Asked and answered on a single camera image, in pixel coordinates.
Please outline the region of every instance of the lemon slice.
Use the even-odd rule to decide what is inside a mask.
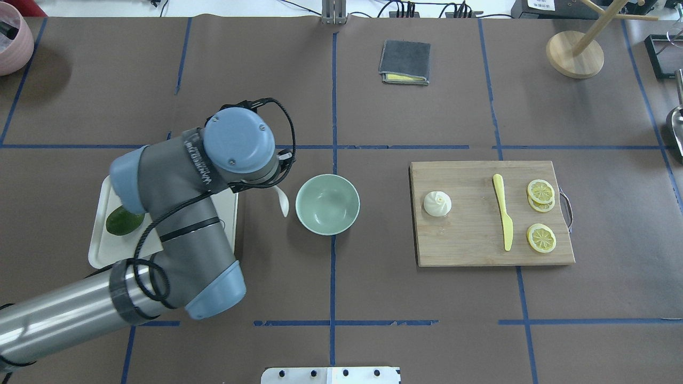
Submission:
[[[555,249],[557,239],[553,230],[543,224],[531,224],[527,230],[527,240],[534,251],[548,253]]]
[[[541,179],[532,180],[527,186],[527,195],[539,204],[550,204],[555,200],[555,190],[549,182]]]
[[[539,204],[534,202],[531,199],[531,196],[527,196],[527,199],[529,200],[529,205],[538,212],[550,212],[550,210],[555,206],[555,199],[553,199],[550,204]]]

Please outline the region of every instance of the white bracket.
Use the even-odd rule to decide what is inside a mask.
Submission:
[[[400,384],[398,367],[268,368],[261,384]]]
[[[346,24],[346,0],[322,0],[323,24]]]

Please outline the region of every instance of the white mounting plate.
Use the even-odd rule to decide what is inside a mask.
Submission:
[[[225,234],[230,241],[230,247],[234,251],[235,244],[235,223],[237,220],[237,195],[232,191],[226,189],[223,192],[211,196],[211,200],[216,206],[216,212],[219,218],[223,221]],[[100,190],[100,201],[97,204],[97,213],[95,215],[95,224],[92,228],[92,237],[90,238],[90,249],[87,253],[87,259],[90,265],[95,268],[103,268],[107,265],[113,264],[118,260],[131,258],[135,251],[137,241],[145,228],[152,222],[150,214],[145,215],[145,220],[135,231],[123,235],[115,236],[107,232],[105,223],[107,216],[116,208],[121,206],[121,199],[116,195],[111,187],[109,176],[102,182]],[[156,230],[152,230],[145,241],[140,256],[148,256],[153,253],[161,251],[161,242]]]
[[[268,368],[261,376],[261,384],[400,384],[400,372],[398,367]]]

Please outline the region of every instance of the white dumpling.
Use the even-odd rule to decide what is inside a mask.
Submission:
[[[428,214],[436,217],[445,216],[451,211],[451,198],[442,191],[432,191],[425,196],[424,207]]]

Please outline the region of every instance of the blue joint cap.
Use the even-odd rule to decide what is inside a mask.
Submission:
[[[222,274],[206,286],[185,310],[195,320],[217,315],[239,303],[247,293],[240,262],[235,260]]]
[[[142,152],[148,146],[140,147],[115,159],[109,167],[111,185],[121,198],[121,204],[131,213],[147,212],[142,206],[140,190],[137,185],[137,170],[140,166]]]
[[[204,149],[220,168],[250,174],[265,167],[273,157],[275,138],[259,115],[246,108],[230,107],[206,123]]]

